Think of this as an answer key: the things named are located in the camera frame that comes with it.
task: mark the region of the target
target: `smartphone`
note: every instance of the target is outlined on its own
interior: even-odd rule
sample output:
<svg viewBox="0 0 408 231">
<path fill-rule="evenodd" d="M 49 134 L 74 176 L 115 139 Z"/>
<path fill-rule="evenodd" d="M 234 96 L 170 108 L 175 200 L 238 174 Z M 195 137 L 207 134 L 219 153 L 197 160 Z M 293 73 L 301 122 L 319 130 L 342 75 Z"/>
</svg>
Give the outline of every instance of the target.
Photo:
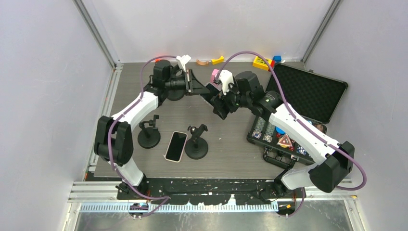
<svg viewBox="0 0 408 231">
<path fill-rule="evenodd" d="M 170 143 L 168 144 L 165 159 L 173 162 L 180 162 L 181 155 L 184 152 L 184 146 L 186 146 L 187 134 L 179 131 L 173 132 Z"/>
</svg>

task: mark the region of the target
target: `open black case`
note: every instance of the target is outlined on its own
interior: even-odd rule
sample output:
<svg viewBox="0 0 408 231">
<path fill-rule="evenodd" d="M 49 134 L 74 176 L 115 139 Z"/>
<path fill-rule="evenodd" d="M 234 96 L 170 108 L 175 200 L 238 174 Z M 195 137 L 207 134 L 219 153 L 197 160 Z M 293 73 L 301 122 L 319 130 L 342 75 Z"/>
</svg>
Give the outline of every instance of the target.
<svg viewBox="0 0 408 231">
<path fill-rule="evenodd" d="M 326 133 L 327 128 L 324 124 L 330 122 L 348 84 L 314 74 L 313 71 L 305 71 L 285 64 L 276 64 L 274 71 L 288 103 L 310 123 Z M 272 76 L 266 87 L 266 91 L 270 90 L 279 92 Z M 257 116 L 248 132 L 247 140 L 264 147 L 264 160 L 282 168 L 288 168 L 295 161 L 306 165 L 314 163 L 309 154 L 296 141 L 291 140 L 292 151 L 288 147 L 278 145 L 282 135 L 277 134 L 275 126 Z M 268 156 L 269 151 L 275 151 L 277 154 L 274 157 Z"/>
</svg>

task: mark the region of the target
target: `white wall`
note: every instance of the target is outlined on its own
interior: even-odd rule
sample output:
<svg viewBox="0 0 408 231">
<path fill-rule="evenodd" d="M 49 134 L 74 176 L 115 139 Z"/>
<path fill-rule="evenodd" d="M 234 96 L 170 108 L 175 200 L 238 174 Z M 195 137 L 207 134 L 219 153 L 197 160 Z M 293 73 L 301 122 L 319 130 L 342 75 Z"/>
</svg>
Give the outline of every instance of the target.
<svg viewBox="0 0 408 231">
<path fill-rule="evenodd" d="M 328 131 L 356 147 L 368 175 L 358 191 L 370 230 L 406 230 L 408 2 L 344 1 L 307 67 L 349 89 Z M 360 183 L 354 168 L 352 179 Z"/>
<path fill-rule="evenodd" d="M 111 69 L 70 0 L 0 3 L 1 230 L 56 231 Z"/>
<path fill-rule="evenodd" d="M 244 50 L 300 60 L 332 0 L 86 0 L 121 62 Z M 253 59 L 239 56 L 237 60 Z"/>
</svg>

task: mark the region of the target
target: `black phone stand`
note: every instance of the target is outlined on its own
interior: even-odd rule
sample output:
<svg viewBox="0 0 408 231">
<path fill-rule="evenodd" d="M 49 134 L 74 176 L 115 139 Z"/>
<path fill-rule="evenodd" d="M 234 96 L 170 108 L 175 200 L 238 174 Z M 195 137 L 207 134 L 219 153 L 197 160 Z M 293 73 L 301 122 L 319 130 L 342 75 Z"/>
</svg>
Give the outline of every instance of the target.
<svg viewBox="0 0 408 231">
<path fill-rule="evenodd" d="M 184 90 L 169 90 L 167 99 L 171 101 L 181 100 L 184 97 Z"/>
<path fill-rule="evenodd" d="M 199 128 L 189 126 L 188 130 L 192 137 L 187 141 L 184 150 L 188 157 L 199 160 L 208 153 L 208 143 L 200 137 L 204 131 L 208 131 L 207 126 L 204 124 L 201 124 Z"/>
<path fill-rule="evenodd" d="M 138 143 L 142 148 L 154 148 L 160 142 L 160 132 L 159 129 L 156 128 L 156 120 L 159 118 L 159 115 L 154 115 L 153 119 L 149 121 L 142 121 L 139 123 L 139 127 L 141 131 L 138 135 Z"/>
</svg>

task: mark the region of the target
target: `phone clamp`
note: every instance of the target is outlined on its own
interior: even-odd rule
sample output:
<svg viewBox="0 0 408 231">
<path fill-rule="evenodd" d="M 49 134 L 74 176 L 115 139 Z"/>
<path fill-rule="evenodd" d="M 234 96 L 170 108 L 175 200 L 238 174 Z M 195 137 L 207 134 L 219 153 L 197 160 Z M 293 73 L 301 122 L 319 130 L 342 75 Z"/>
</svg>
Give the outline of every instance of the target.
<svg viewBox="0 0 408 231">
<path fill-rule="evenodd" d="M 193 160 L 199 160 L 207 155 L 208 143 L 200 136 L 204 131 L 208 131 L 207 126 L 201 124 L 199 128 L 189 126 L 187 131 L 190 131 L 192 137 L 187 141 L 184 150 L 188 157 Z"/>
<path fill-rule="evenodd" d="M 141 131 L 138 135 L 138 143 L 142 148 L 154 148 L 160 142 L 160 132 L 159 129 L 156 128 L 156 120 L 159 118 L 159 115 L 153 115 L 153 119 L 149 121 L 142 121 L 139 123 L 139 127 Z"/>
</svg>

